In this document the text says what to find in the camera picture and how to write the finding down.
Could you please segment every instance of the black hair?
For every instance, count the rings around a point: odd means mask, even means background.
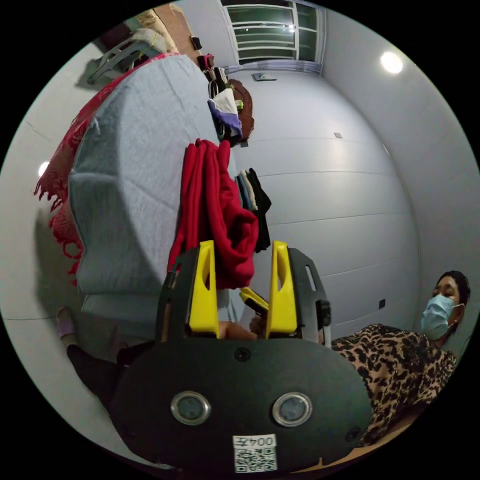
[[[470,285],[469,285],[469,279],[461,272],[457,270],[451,270],[451,271],[446,271],[439,279],[436,285],[438,285],[442,279],[445,277],[452,277],[455,280],[455,283],[458,286],[458,293],[460,296],[460,303],[464,304],[465,306],[470,300]],[[457,323],[452,329],[450,334],[454,334],[457,331],[457,328],[459,327],[459,324]]]

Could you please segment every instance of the red fringed blanket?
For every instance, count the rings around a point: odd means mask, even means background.
[[[80,142],[87,131],[87,128],[94,116],[95,112],[102,105],[105,99],[115,90],[117,85],[122,82],[126,77],[132,74],[136,69],[143,67],[146,64],[155,62],[157,60],[164,59],[165,57],[171,57],[179,55],[178,53],[162,53],[154,58],[142,63],[136,68],[129,70],[119,78],[109,83],[105,88],[98,92],[79,112],[76,118],[70,125],[68,132],[63,137],[60,145],[56,149],[53,157],[51,158],[48,167],[41,176],[36,185],[34,195],[39,194],[38,198],[41,198],[46,194],[47,199],[50,200],[56,197],[50,211],[54,212],[50,220],[50,228],[52,229],[53,236],[56,241],[62,245],[63,254],[68,258],[75,259],[76,262],[68,272],[69,274],[76,274],[80,259],[84,251],[84,247],[80,240],[79,234],[75,227],[72,211],[68,202],[69,186],[68,180],[70,171],[74,165],[75,155],[79,148]],[[77,253],[70,254],[67,252],[68,245],[75,245]]]

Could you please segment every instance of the ceiling light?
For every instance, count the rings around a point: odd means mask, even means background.
[[[391,51],[385,52],[381,56],[380,62],[383,68],[391,74],[399,74],[404,67],[400,57]]]
[[[49,162],[47,161],[44,161],[41,165],[40,165],[40,168],[38,169],[38,176],[41,177],[45,170],[47,169],[47,167],[49,166]]]

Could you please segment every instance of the window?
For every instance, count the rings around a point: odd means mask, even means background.
[[[268,59],[319,63],[317,8],[294,1],[222,0],[240,65]]]

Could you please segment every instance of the curtain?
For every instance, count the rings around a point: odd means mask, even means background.
[[[322,65],[314,61],[272,59],[262,61],[252,61],[243,65],[231,65],[224,67],[227,75],[243,70],[287,70],[289,72],[306,72],[320,75]]]

